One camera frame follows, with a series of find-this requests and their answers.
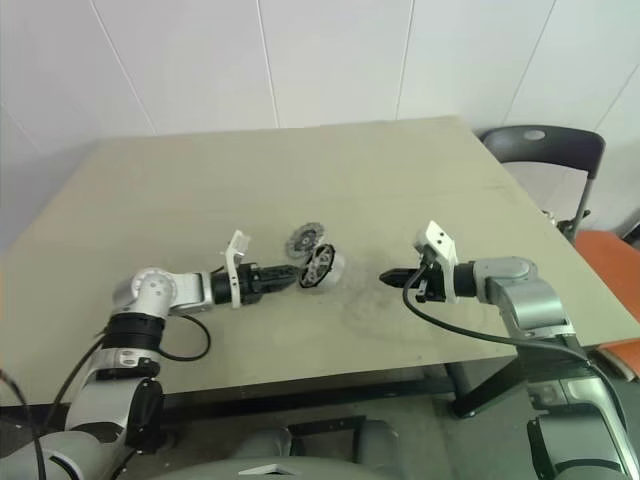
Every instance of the cable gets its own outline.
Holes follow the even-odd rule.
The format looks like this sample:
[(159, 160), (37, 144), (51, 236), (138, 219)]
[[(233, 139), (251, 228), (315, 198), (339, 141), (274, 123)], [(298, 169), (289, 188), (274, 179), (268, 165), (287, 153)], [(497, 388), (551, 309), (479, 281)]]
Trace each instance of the cable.
[(594, 365), (591, 362), (591, 360), (589, 360), (589, 358), (587, 358), (585, 355), (582, 355), (574, 350), (571, 350), (570, 348), (567, 348), (555, 343), (547, 343), (539, 340), (521, 340), (517, 338), (501, 337), (498, 335), (490, 335), (488, 333), (476, 332), (474, 330), (468, 330), (466, 328), (457, 327), (455, 325), (451, 325), (449, 323), (443, 322), (442, 320), (438, 320), (437, 318), (424, 313), (422, 310), (418, 309), (415, 305), (413, 305), (411, 303), (411, 300), (409, 299), (409, 289), (424, 274), (426, 269), (427, 269), (427, 266), (422, 265), (418, 270), (416, 270), (416, 272), (411, 276), (411, 278), (407, 280), (407, 282), (404, 284), (404, 287), (402, 287), (402, 301), (404, 302), (405, 306), (409, 310), (411, 310), (412, 313), (414, 313), (421, 319), (426, 320), (427, 322), (437, 327), (443, 328), (453, 333), (457, 333), (459, 335), (464, 335), (466, 337), (476, 338), (478, 340), (484, 340), (486, 342), (503, 343), (505, 345), (512, 345), (514, 347), (540, 348), (544, 350), (553, 350), (556, 352), (565, 353), (574, 358), (582, 360), (587, 364), (587, 367), (593, 370), (593, 372), (596, 375), (598, 375), (598, 377), (600, 377), (600, 379), (603, 381), (605, 387), (607, 388), (607, 390), (609, 391), (609, 394), (611, 395), (611, 398), (613, 399), (613, 403), (615, 404), (615, 407), (616, 407), (616, 412), (620, 417), (620, 422), (622, 423), (622, 426), (624, 427), (624, 429), (627, 430), (627, 417), (625, 415), (624, 408), (622, 407), (622, 402), (620, 402), (620, 398), (618, 397), (618, 393), (616, 392), (615, 387), (611, 383), (611, 380), (606, 376), (606, 374), (597, 365)]
[(60, 390), (58, 390), (58, 393), (56, 394), (56, 398), (53, 400), (53, 403), (51, 404), (51, 408), (49, 408), (49, 413), (47, 413), (47, 418), (45, 419), (44, 424), (42, 425), (43, 433), (47, 433), (49, 424), (51, 423), (51, 420), (53, 419), (53, 416), (56, 413), (56, 410), (58, 410), (58, 407), (60, 407), (60, 403), (62, 402), (62, 397), (64, 397), (64, 394), (67, 393), (67, 390), (71, 386), (73, 379), (76, 378), (76, 375), (78, 375), (78, 372), (80, 371), (82, 366), (87, 362), (87, 360), (93, 354), (93, 352), (95, 352), (98, 349), (98, 347), (102, 345), (102, 339), (103, 337), (101, 335), (98, 341), (93, 345), (91, 345), (89, 350), (87, 350), (87, 352), (82, 356), (82, 358), (78, 361), (78, 363), (76, 363), (76, 366), (73, 367), (73, 370), (71, 370), (71, 373), (69, 373), (69, 376), (60, 387)]
[(20, 403), (24, 407), (25, 414), (27, 417), (27, 422), (29, 423), (29, 428), (31, 428), (31, 436), (33, 437), (33, 447), (36, 450), (36, 465), (38, 467), (38, 480), (46, 480), (47, 479), (47, 471), (44, 466), (44, 454), (42, 453), (42, 444), (40, 443), (40, 436), (38, 435), (38, 429), (36, 428), (36, 424), (33, 421), (33, 416), (31, 415), (31, 407), (27, 403), (20, 387), (18, 384), (2, 369), (0, 369), (0, 380), (7, 384), (7, 386), (11, 389)]
[(185, 320), (189, 320), (190, 322), (195, 323), (198, 327), (202, 329), (207, 340), (207, 346), (204, 348), (204, 351), (202, 353), (199, 353), (198, 355), (194, 355), (192, 357), (181, 357), (178, 355), (172, 355), (170, 353), (165, 352), (160, 347), (158, 347), (158, 353), (162, 355), (164, 358), (168, 358), (169, 360), (173, 360), (175, 362), (194, 362), (196, 360), (200, 360), (207, 353), (209, 353), (209, 350), (211, 349), (211, 334), (209, 333), (209, 330), (207, 329), (207, 327), (205, 327), (205, 325), (197, 318), (192, 317), (191, 315), (180, 315), (180, 316)]

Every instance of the wall tile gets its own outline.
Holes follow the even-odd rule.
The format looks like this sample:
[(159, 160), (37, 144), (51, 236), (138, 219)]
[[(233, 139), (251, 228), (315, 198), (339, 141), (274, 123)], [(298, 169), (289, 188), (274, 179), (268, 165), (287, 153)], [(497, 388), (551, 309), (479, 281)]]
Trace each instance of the wall tile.
[(43, 151), (152, 129), (87, 0), (6, 0), (2, 102)]
[(636, 0), (558, 0), (507, 123), (594, 129), (640, 59), (638, 25)]
[(261, 0), (284, 127), (392, 120), (409, 0)]
[(255, 0), (99, 0), (158, 133), (275, 127)]
[(553, 0), (416, 0), (399, 117), (502, 123)]

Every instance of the black chair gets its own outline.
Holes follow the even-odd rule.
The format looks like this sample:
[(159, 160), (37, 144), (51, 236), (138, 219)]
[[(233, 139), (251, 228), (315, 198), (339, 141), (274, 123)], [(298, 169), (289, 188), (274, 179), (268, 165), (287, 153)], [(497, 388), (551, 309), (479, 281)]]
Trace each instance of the black chair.
[(589, 213), (585, 209), (604, 152), (604, 139), (586, 130), (518, 125), (494, 128), (481, 135), (480, 140), (500, 163), (550, 163), (587, 172), (576, 216), (558, 223), (558, 228), (573, 242), (580, 221)]

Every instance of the metal gear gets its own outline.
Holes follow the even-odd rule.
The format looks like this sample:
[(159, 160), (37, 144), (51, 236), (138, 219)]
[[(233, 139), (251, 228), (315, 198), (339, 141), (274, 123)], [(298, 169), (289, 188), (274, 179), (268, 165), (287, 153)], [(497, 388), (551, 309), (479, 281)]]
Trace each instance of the metal gear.
[(318, 222), (306, 223), (298, 228), (285, 246), (290, 258), (306, 258), (311, 255), (313, 249), (322, 243), (324, 226)]
[(300, 286), (310, 288), (317, 286), (329, 273), (333, 265), (335, 249), (328, 243), (320, 245), (300, 272)]

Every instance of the gear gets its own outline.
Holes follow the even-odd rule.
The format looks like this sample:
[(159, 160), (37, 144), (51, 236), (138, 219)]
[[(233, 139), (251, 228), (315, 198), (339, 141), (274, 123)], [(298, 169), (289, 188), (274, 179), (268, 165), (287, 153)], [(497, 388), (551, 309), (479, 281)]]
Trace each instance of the gear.
[(317, 222), (311, 222), (298, 228), (287, 240), (286, 250), (290, 258), (306, 258), (311, 255), (313, 249), (322, 243), (324, 226)]

